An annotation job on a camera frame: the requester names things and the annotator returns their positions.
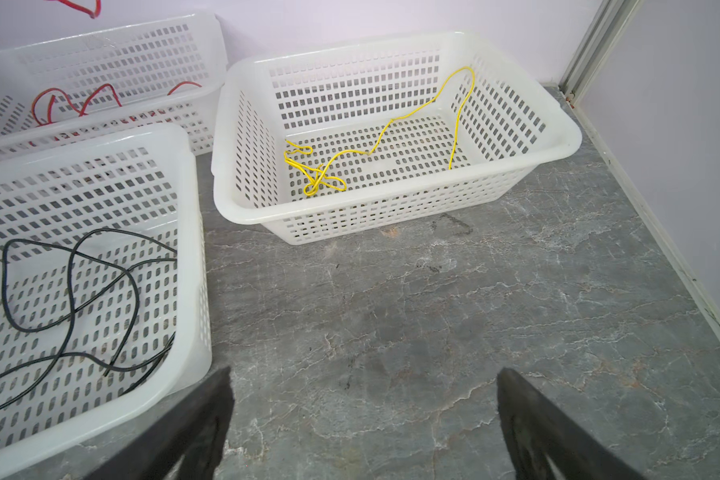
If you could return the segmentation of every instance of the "metal door frame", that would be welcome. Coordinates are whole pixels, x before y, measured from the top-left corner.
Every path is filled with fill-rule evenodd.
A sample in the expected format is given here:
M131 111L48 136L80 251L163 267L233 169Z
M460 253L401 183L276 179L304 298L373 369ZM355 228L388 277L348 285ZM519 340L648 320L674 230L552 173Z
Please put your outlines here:
M581 100L643 0L603 0L560 80L560 90L571 105Z

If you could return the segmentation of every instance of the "gray marble floor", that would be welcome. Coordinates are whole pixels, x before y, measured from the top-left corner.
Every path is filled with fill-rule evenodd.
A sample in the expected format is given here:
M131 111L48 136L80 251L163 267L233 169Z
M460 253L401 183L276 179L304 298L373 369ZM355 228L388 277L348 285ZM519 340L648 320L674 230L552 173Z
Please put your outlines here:
M198 169L218 478L512 478L503 366L648 477L720 478L720 344L588 140L492 204L306 246L221 218ZM81 478L181 397L14 478Z

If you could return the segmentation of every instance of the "dark stain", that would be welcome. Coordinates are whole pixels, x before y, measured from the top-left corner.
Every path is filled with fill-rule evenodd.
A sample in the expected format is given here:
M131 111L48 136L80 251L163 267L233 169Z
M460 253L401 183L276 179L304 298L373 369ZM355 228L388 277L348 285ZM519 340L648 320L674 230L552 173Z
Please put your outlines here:
M347 365L348 368L353 368L355 366L355 359L349 359L349 365ZM349 390L349 383L352 380L352 374L347 377L347 383L344 385L345 390Z
M433 221L431 224L432 232L440 230L440 236L443 235L455 235L465 236L472 233L472 226L450 214L442 214L440 218Z
M460 219L450 214L442 214L442 217L449 219L454 226L463 229L462 231L454 231L454 235L463 236L470 235L472 233L472 226L470 224L462 222Z

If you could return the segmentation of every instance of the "baseboard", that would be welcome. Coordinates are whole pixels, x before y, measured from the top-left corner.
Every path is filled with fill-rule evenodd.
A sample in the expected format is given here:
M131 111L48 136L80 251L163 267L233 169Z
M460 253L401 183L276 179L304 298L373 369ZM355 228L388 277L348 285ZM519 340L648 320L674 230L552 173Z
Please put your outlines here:
M672 267L675 269L675 272L677 272L680 276L682 283L688 289L691 297L698 305L699 310L704 315L704 318L706 318L706 321L710 324L712 331L720 341L720 309L717 308L715 302L710 297L710 294L704 288L704 285L702 285L693 274L690 265L677 249L677 245L672 242L672 238L670 238L662 224L648 207L643 195L637 191L637 188L632 183L632 180L627 177L624 168L621 167L621 164L619 164L613 152L611 152L602 137L597 133L597 130L586 117L586 113L582 111L581 106L577 106L573 112L579 122L581 122L582 127L584 127L586 134L592 140L595 148L600 152L600 156L603 158L606 165L608 165L611 173L614 174L616 181L619 182L619 185L622 190L624 190L627 198L629 198L630 202L632 202L632 205L635 207L635 210L637 210L638 215L643 219L643 222L648 227L648 230L653 235L653 238L656 239L661 251L664 255L666 255L666 258L669 259Z

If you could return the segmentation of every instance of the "white plastic basket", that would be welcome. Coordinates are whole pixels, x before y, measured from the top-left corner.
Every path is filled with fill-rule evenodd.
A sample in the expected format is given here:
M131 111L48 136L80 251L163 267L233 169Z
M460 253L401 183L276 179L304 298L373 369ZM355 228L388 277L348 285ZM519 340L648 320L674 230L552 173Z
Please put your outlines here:
M0 255L10 238L72 246L87 231L106 226L178 249L177 264L134 271L141 308L117 365L151 358L175 332L173 346L146 382L122 396L146 367L103 378L103 369L91 360L59 360L34 394L0 410L0 478L135 417L200 380L210 367L195 162L179 127L154 125L0 162ZM80 251L122 266L166 256L164 249L122 234L94 236ZM67 252L36 246L10 249L9 304L23 326L37 327L67 313L67 258ZM78 258L73 271L77 305L118 273ZM78 313L67 351L86 351L108 362L133 313L131 293L125 280ZM0 372L53 355L67 326L20 333L5 320L0 302ZM0 403L23 391L47 366L38 363L1 379Z
M209 13L0 51L0 160L155 122L183 127L195 154L211 151L225 71L221 28ZM168 96L180 82L202 87L183 85ZM106 83L123 107L105 89L83 117L62 98L55 123L39 127L32 117L32 101L47 88L66 91L79 110ZM43 121L49 101L47 94L36 107Z
M390 118L430 100L465 65L477 83L461 114L454 169L448 157L469 72L392 124L374 155L337 159L328 175L343 178L347 191L321 185L305 197L302 174L283 160L292 150L286 139L314 147L311 156L295 156L314 168L344 149L367 151ZM233 65L216 117L213 194L228 220L305 244L496 200L536 165L580 144L557 101L479 38L383 38Z

